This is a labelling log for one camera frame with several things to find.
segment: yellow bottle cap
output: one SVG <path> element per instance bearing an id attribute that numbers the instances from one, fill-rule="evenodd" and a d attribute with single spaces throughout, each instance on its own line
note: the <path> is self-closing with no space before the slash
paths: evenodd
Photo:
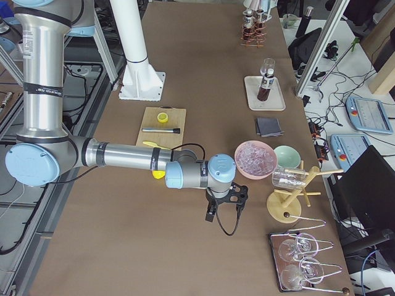
<path id="1" fill-rule="evenodd" d="M 165 112 L 161 112 L 160 114 L 158 114 L 157 118 L 160 123 L 165 123 L 168 121 L 168 116 L 167 116 L 167 113 L 165 113 Z"/>
<path id="2" fill-rule="evenodd" d="M 161 179 L 166 175 L 165 171 L 152 171 L 152 175 L 155 179 Z"/>

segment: yellow spoon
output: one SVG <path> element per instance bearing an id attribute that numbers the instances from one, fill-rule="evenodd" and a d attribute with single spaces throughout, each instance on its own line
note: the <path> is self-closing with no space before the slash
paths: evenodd
<path id="1" fill-rule="evenodd" d="M 144 144 L 144 145 L 147 145 L 147 146 L 154 147 L 154 148 L 161 148 L 161 149 L 167 149 L 167 150 L 170 150 L 169 148 L 162 147 L 162 146 L 160 146 L 160 145 L 156 144 L 155 142 L 151 142 L 151 141 L 143 141 L 143 144 Z"/>

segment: monitor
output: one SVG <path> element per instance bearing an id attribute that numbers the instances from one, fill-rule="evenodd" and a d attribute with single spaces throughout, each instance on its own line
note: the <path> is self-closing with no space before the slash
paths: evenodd
<path id="1" fill-rule="evenodd" d="M 370 235 L 384 229 L 395 232 L 395 171 L 373 146 L 343 174 L 337 187 L 343 201 Z M 395 271 L 395 240 L 376 247 Z"/>

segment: pink bowl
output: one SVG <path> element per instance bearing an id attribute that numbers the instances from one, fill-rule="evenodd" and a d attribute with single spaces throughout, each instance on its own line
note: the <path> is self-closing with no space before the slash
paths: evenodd
<path id="1" fill-rule="evenodd" d="M 243 176 L 259 180 L 273 173 L 277 167 L 277 156 L 268 144 L 260 141 L 247 141 L 237 147 L 235 162 Z"/>

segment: white tray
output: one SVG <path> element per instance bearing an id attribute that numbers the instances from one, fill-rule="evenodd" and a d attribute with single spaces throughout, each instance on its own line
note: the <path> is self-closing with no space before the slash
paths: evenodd
<path id="1" fill-rule="evenodd" d="M 270 90 L 267 101 L 261 102 L 257 99 L 258 90 L 262 76 L 246 76 L 244 84 L 246 85 L 248 107 L 253 111 L 282 111 L 285 109 L 283 94 L 281 93 L 278 79 L 274 77 L 272 89 Z"/>

